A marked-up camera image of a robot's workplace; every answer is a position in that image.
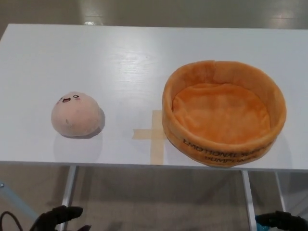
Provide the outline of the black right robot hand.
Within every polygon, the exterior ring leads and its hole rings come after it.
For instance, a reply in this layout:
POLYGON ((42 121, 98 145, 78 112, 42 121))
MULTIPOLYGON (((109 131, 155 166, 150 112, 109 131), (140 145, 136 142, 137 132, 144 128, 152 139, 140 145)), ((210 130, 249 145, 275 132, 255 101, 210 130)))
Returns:
POLYGON ((275 211, 255 216, 258 231, 270 231, 277 228, 283 231, 307 231, 308 221, 291 213, 275 211))

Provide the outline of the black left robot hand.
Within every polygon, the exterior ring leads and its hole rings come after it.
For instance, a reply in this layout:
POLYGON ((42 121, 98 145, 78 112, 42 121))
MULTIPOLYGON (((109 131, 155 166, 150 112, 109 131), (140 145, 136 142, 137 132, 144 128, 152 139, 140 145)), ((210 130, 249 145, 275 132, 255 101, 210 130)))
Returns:
POLYGON ((58 224, 76 219, 80 217, 82 213, 82 207, 61 205, 53 208, 51 211, 41 214, 30 230, 55 231, 58 224))

